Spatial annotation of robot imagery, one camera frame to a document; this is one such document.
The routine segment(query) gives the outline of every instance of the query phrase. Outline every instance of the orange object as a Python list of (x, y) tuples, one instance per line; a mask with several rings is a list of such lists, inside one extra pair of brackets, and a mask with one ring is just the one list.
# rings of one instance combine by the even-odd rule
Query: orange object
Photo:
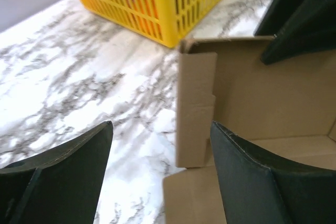
[[(141, 0), (136, 0), (136, 2), (137, 2), (137, 5), (135, 5), (135, 8), (136, 8), (136, 6), (139, 6), (140, 12), (142, 14), (145, 14), (145, 15), (148, 14), (148, 16), (150, 16), (150, 17), (154, 17), (156, 19), (158, 18), (157, 17), (156, 6), (155, 6), (155, 0), (151, 0), (152, 10), (151, 10), (147, 0), (143, 0), (145, 7), (143, 7)], [(154, 33), (154, 35), (156, 35), (155, 34), (156, 29), (154, 28), (154, 24), (153, 24), (152, 21), (146, 20), (145, 18), (142, 18), (142, 17), (138, 17), (138, 22), (139, 22), (139, 26), (140, 26), (141, 30), (144, 30), (148, 34)], [(159, 34), (161, 34), (160, 25), (157, 25), (157, 30), (158, 30), (157, 32)]]

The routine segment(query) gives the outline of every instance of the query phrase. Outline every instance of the white marble surface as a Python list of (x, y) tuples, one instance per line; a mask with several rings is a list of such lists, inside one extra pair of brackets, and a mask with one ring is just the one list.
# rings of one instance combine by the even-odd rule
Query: white marble surface
[[(252, 35), (271, 0), (223, 0), (189, 36)], [(164, 223), (177, 52), (63, 0), (0, 34), (0, 167), (111, 120), (95, 224)]]

